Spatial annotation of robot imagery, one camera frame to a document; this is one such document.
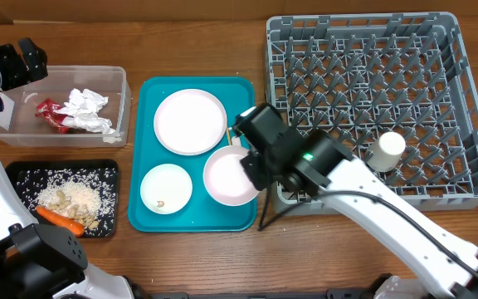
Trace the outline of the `pink small bowl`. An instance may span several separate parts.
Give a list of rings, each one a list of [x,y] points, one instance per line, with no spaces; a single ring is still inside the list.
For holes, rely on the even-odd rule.
[[[259,194],[240,163],[247,155],[246,148],[228,145],[208,158],[202,178],[205,189],[215,201],[226,206],[241,206]]]

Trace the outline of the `wooden chopstick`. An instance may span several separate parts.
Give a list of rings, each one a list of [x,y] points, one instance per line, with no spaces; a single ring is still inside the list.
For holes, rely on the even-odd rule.
[[[231,137],[229,128],[226,128],[226,136],[227,136],[228,145],[232,145],[232,137]]]

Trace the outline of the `white tissue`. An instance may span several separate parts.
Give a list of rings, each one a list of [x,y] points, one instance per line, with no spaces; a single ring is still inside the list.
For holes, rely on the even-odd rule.
[[[68,101],[53,112],[63,117],[61,125],[67,127],[70,133],[101,134],[105,135],[105,142],[114,143],[120,140],[120,134],[114,129],[111,119],[99,116],[108,103],[108,96],[89,89],[80,91],[74,88]]]

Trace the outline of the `large white plate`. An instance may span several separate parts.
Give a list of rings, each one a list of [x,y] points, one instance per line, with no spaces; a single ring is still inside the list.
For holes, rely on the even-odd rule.
[[[180,155],[203,154],[224,136],[227,113],[213,94],[184,89],[167,96],[154,116],[154,133],[167,150]]]

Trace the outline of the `white bowl with food scraps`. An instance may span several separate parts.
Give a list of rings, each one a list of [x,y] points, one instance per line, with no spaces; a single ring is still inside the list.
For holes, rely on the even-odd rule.
[[[144,206],[157,214],[172,214],[183,209],[193,192],[193,182],[186,170],[176,164],[152,168],[140,185]]]

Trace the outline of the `white plastic cup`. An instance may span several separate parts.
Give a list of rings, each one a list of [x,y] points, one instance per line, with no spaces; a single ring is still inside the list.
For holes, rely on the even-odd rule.
[[[393,170],[406,149],[406,141],[397,132],[389,131],[379,138],[368,148],[371,157],[367,164],[378,172]]]

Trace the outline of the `grey dishwasher rack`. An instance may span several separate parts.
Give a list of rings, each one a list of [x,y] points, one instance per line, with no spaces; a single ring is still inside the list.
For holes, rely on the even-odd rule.
[[[276,16],[266,24],[266,100],[308,135],[368,160],[382,134],[406,149],[381,180],[422,210],[478,207],[478,94],[449,12]]]

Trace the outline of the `orange carrot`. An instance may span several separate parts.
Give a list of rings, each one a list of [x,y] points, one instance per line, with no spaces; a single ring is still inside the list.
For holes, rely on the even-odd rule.
[[[64,217],[42,206],[36,206],[36,211],[48,222],[58,227],[67,228],[77,237],[81,237],[85,233],[85,227],[71,218]]]

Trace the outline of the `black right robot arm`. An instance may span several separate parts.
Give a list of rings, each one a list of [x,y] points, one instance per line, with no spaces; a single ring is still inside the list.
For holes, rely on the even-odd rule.
[[[426,296],[478,298],[478,247],[400,198],[325,131],[303,136],[269,104],[238,115],[232,129],[251,145],[241,165],[256,189],[277,182],[350,218],[415,273]]]

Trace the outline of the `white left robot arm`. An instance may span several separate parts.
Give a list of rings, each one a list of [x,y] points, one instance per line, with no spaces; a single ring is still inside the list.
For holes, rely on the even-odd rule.
[[[0,91],[47,77],[47,56],[31,39],[0,46]],[[39,223],[17,196],[0,160],[0,298],[145,298],[127,277],[89,263],[67,228]]]

